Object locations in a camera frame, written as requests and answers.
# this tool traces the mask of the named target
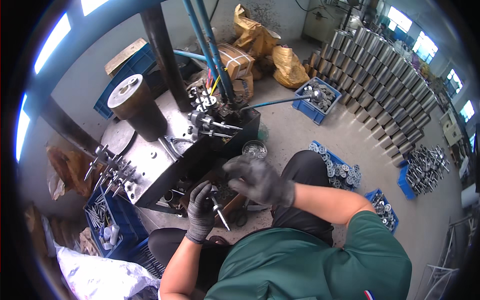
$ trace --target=black pants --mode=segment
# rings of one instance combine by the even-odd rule
[[[282,177],[298,183],[330,186],[322,157],[310,150],[297,152],[285,166]],[[294,207],[277,207],[274,210],[272,227],[298,229],[318,237],[330,246],[333,245],[332,224]],[[148,238],[148,248],[162,265],[167,266],[185,232],[186,230],[179,228],[154,230]],[[200,252],[196,284],[198,289],[207,292],[217,282],[218,272],[230,247],[230,245],[205,242]]]

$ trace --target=white bag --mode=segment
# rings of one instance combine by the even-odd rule
[[[80,254],[55,243],[57,259],[68,286],[78,299],[127,300],[160,279],[141,265]]]

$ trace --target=stacked metal cylinder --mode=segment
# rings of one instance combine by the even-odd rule
[[[317,53],[310,59],[310,75],[339,90],[339,103],[372,131],[395,166],[402,165],[437,105],[426,81],[385,39],[364,27],[353,38],[336,30],[332,43]]]

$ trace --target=green shirt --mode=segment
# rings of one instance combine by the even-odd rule
[[[369,211],[350,221],[344,248],[291,228],[251,234],[230,250],[205,299],[405,299],[412,265]]]

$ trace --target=yellow sack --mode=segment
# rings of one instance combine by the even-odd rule
[[[255,59],[271,55],[272,48],[276,45],[280,36],[250,18],[250,11],[241,4],[237,5],[233,17],[233,27],[237,34],[237,40],[233,43],[233,46],[241,48]]]
[[[299,58],[293,53],[292,48],[276,46],[273,48],[272,57],[276,66],[273,77],[281,85],[289,88],[299,88],[310,80]]]

